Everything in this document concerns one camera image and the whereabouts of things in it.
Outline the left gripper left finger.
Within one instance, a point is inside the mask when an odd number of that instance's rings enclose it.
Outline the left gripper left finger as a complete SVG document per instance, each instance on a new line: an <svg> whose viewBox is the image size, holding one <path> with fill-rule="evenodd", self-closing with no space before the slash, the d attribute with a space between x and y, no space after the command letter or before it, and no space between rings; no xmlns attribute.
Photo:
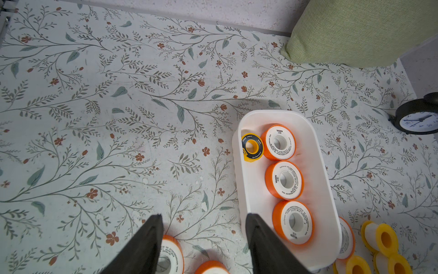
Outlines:
<svg viewBox="0 0 438 274"><path fill-rule="evenodd" d="M103 274L154 274L164 236L163 218L150 216Z"/></svg>

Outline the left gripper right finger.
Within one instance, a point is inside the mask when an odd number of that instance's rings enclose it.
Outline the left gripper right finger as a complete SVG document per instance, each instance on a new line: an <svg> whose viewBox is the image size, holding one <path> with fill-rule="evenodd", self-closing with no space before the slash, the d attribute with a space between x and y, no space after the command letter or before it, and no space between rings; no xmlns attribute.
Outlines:
<svg viewBox="0 0 438 274"><path fill-rule="evenodd" d="M260 215L247 214L245 231L254 274L309 273Z"/></svg>

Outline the white plastic storage box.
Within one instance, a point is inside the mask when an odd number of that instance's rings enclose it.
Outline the white plastic storage box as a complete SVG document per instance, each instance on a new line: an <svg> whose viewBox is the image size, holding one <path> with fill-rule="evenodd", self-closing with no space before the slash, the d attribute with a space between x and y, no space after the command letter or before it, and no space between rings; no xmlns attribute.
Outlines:
<svg viewBox="0 0 438 274"><path fill-rule="evenodd" d="M265 172L272 164L266 157L247 162L242 151L244 133L261 135L274 124L287 127L297 143L292 163L302 172L305 185L298 201L310 211L315 224L309 242L294 245L284 240L284 245L309 271L326 268L335 262L342 243L341 226L336 210L317 133L312 124L301 114L285 110L254 110L238 123L232 138L232 150L238 192L241 227L246 216L256 213L273 229L272 212L279 199L265 186Z"/></svg>

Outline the black yellow tape roll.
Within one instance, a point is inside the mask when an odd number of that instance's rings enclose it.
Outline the black yellow tape roll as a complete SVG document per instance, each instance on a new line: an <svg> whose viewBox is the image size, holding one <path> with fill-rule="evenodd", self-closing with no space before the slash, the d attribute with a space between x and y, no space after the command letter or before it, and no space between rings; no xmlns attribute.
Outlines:
<svg viewBox="0 0 438 274"><path fill-rule="evenodd" d="M245 134L242 139L242 150L244 161L255 162L259 160L264 153L264 145L262 139L253 133Z"/></svg>

